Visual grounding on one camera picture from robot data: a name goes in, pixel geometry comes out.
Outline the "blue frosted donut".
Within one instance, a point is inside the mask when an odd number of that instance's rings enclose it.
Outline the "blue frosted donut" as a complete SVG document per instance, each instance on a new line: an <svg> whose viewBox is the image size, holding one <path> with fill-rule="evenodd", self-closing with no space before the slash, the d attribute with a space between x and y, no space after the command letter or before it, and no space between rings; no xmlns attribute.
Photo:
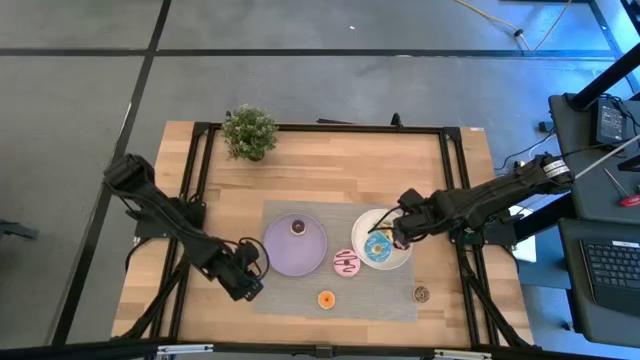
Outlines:
<svg viewBox="0 0 640 360"><path fill-rule="evenodd" d="M392 242L382 232L371 233L364 243L366 257L373 262L385 262L392 253Z"/></svg>

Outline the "black table frame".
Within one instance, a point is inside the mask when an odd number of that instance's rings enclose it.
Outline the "black table frame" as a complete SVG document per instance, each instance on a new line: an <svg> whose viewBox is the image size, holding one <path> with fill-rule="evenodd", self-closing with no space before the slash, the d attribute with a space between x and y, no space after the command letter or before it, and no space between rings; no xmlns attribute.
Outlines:
<svg viewBox="0 0 640 360"><path fill-rule="evenodd" d="M274 150L259 162L233 161L218 133L192 136L191 122L170 122L151 162L159 187L176 195L202 187L205 230L237 240L263 232L268 201L329 205L393 205L408 189L427 194L448 184L478 185L494 176L485 132L345 124L286 124ZM181 342L468 349L469 331L456 250L447 236L421 241L413 254L415 281L429 300L414 322L270 315L235 301L197 271L184 296L172 295L161 331Z"/></svg>

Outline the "black diagonal pole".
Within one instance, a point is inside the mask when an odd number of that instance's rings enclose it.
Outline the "black diagonal pole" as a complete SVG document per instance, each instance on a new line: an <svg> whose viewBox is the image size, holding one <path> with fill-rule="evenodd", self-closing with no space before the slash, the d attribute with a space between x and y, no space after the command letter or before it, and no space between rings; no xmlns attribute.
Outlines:
<svg viewBox="0 0 640 360"><path fill-rule="evenodd" d="M638 66L640 66L640 42L616 60L584 89L573 96L569 100L569 105L578 111L587 109L608 89L631 74Z"/></svg>

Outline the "white plate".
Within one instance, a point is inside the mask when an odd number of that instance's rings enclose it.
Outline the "white plate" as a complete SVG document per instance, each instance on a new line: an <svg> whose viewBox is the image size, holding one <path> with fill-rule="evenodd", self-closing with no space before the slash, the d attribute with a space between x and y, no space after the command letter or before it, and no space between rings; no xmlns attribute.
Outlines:
<svg viewBox="0 0 640 360"><path fill-rule="evenodd" d="M393 245L393 240L391 241L393 246L391 256L385 262L376 263L370 261L364 252L364 243L368 236L374 232L372 228L384 220L393 221L399 216L400 212L396 210L390 212L389 209L371 209L364 212L356 220L351 232L352 248L366 265L377 270L393 270L401 267L411 258L412 249L397 249Z"/></svg>

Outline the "purple plate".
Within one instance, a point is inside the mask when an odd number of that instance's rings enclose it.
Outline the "purple plate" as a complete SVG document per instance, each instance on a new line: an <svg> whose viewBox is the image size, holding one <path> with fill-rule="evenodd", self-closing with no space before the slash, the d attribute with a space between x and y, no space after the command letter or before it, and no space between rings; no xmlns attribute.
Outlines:
<svg viewBox="0 0 640 360"><path fill-rule="evenodd" d="M306 233L291 233L293 220L306 224ZM286 214L273 221L266 229L263 244L271 267L286 276L304 276L313 272L324 260L328 249L328 237L323 226L309 215Z"/></svg>

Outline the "green potted plant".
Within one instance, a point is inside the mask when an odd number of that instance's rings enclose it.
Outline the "green potted plant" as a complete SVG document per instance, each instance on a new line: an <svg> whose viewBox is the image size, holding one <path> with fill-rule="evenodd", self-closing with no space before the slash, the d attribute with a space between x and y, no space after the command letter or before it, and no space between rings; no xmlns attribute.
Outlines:
<svg viewBox="0 0 640 360"><path fill-rule="evenodd" d="M243 104L227 111L222 123L222 136L227 156L234 160L258 162L276 147L275 120L265 110Z"/></svg>

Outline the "black keyboard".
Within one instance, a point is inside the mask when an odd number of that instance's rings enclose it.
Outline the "black keyboard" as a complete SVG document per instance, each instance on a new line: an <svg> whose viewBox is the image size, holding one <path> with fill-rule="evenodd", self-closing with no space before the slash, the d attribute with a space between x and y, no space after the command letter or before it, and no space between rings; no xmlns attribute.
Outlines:
<svg viewBox="0 0 640 360"><path fill-rule="evenodd" d="M587 239L580 248L594 302L640 317L640 243Z"/></svg>

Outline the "silver aluminium bar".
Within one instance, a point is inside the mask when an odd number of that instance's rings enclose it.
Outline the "silver aluminium bar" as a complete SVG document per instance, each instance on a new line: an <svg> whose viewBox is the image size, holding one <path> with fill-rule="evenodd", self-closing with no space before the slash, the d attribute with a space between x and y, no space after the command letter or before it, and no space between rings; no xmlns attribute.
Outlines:
<svg viewBox="0 0 640 360"><path fill-rule="evenodd" d="M490 353L466 350L435 349L433 360L493 360Z"/></svg>
<svg viewBox="0 0 640 360"><path fill-rule="evenodd" d="M157 356L173 356L181 354L199 354L213 352L213 344L174 344L161 345L157 348Z"/></svg>

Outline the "white rod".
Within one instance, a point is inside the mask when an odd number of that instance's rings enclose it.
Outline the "white rod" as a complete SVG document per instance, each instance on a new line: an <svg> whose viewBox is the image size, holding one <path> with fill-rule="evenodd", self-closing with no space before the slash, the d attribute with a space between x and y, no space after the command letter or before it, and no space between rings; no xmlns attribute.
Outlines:
<svg viewBox="0 0 640 360"><path fill-rule="evenodd" d="M602 156L601 158L599 158L598 160L596 160L595 162L593 162L592 164L590 164L589 166L587 166L585 169L583 169L582 171L580 171L579 173L577 173L575 175L575 180L579 179L580 177L582 177L583 175L585 175L586 173L588 173L589 171L591 171L592 169L594 169L596 166L598 166L599 164L603 163L604 161L608 160L609 158L613 157L614 155L617 155L618 153L622 152L623 150L625 150L629 145L631 145L634 142L637 142L638 140L640 140L640 134L634 136L633 138L631 138L630 140L626 141L625 143L619 145L618 147L616 147L615 149L613 149L612 151L610 151L609 153L607 153L606 155Z"/></svg>

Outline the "red-handled screwdriver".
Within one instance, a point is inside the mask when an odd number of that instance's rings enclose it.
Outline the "red-handled screwdriver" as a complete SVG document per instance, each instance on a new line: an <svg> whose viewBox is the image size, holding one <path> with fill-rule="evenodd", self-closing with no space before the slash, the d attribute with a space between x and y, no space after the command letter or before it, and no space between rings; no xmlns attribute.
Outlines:
<svg viewBox="0 0 640 360"><path fill-rule="evenodd" d="M604 169L604 172L609 178L609 180L614 184L614 186L616 187L616 190L621 195L621 198L618 203L620 207L629 208L629 207L640 206L640 195L631 195L622 187L619 181L613 176L613 174L608 169Z"/></svg>

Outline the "black power adapter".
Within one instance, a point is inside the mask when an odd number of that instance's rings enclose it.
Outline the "black power adapter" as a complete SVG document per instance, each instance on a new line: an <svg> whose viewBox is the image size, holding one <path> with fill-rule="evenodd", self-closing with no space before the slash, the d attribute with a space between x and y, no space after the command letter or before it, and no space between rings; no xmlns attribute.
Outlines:
<svg viewBox="0 0 640 360"><path fill-rule="evenodd" d="M612 100L599 99L596 108L594 140L598 144L613 145L626 138L626 117Z"/></svg>

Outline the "black horizontal frame beam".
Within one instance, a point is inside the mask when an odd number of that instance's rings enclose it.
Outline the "black horizontal frame beam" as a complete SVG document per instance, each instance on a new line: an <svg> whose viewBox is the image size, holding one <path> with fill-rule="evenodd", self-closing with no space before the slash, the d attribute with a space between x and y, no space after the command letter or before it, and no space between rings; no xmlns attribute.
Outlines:
<svg viewBox="0 0 640 360"><path fill-rule="evenodd" d="M418 357L433 360L435 349L427 347L378 347L340 345L287 345L251 343L173 343L169 338L160 339L116 339L103 342L47 345L40 347L0 350L0 360L132 360L157 356L161 345L213 344L210 353L257 353L307 355L318 359L333 359L338 356ZM620 360L618 358L544 351L537 347L517 348L478 345L466 350L485 352L493 360Z"/></svg>

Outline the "pink frosted donut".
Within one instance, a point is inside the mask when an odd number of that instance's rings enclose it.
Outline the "pink frosted donut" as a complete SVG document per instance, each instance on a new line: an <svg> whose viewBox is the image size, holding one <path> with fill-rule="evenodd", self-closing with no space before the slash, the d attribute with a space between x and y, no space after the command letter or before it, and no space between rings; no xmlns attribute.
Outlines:
<svg viewBox="0 0 640 360"><path fill-rule="evenodd" d="M333 258L334 271L342 277L354 277L361 268L361 260L351 249L339 250Z"/></svg>

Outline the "dark grey desk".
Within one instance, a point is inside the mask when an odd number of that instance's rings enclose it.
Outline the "dark grey desk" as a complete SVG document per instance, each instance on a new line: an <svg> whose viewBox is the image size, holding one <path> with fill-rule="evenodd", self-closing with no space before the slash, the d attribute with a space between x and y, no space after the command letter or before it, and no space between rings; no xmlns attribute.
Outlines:
<svg viewBox="0 0 640 360"><path fill-rule="evenodd" d="M572 319L577 331L591 342L640 348L640 317L594 302L580 248L580 241L587 239L640 243L640 226L561 219L558 227L571 284Z"/></svg>
<svg viewBox="0 0 640 360"><path fill-rule="evenodd" d="M572 186L577 216L640 225L640 205L620 205L624 197L636 193L640 172L619 170L618 164L623 160L615 156L593 166L609 152L607 148L594 148L591 144L593 113L572 109L562 95L552 95L548 102L564 161L578 176Z"/></svg>

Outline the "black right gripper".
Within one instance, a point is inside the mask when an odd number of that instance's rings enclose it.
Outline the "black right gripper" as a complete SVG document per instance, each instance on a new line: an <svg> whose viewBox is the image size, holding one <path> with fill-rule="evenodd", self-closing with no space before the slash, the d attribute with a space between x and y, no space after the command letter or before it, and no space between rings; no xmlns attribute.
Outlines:
<svg viewBox="0 0 640 360"><path fill-rule="evenodd" d="M445 216L439 212L432 199L424 198L419 207L409 212L402 210L402 215L393 220L394 242L398 249L409 249L413 241L443 232L450 219L450 215Z"/></svg>

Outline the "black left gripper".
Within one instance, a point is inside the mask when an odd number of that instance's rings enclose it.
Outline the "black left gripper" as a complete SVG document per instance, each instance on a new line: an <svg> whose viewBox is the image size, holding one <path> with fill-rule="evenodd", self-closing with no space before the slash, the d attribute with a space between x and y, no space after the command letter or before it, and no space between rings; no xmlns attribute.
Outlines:
<svg viewBox="0 0 640 360"><path fill-rule="evenodd" d="M251 296L257 296L264 289L264 285L260 275L250 269L252 264L242 267L236 263L235 251L224 249L220 253L215 266L216 276L220 284L230 291L234 301L250 301Z"/></svg>

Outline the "grey woven placemat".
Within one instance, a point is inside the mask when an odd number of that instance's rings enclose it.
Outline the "grey woven placemat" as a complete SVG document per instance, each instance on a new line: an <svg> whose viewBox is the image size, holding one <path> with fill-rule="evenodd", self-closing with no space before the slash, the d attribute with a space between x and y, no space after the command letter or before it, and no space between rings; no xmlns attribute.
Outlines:
<svg viewBox="0 0 640 360"><path fill-rule="evenodd" d="M360 271L354 277L342 277L334 271L335 254L341 249L353 250L352 227L364 212L371 209L387 208L347 203L265 202L265 231L283 215L309 215L326 231L328 249L323 262L304 276L282 275L270 265L263 280L264 289L254 299L254 310L279 315L416 321L416 302L412 296L414 267L410 259L393 270L377 270L361 261ZM317 303L319 293L324 290L329 290L336 296L335 306L329 310L322 309Z"/></svg>

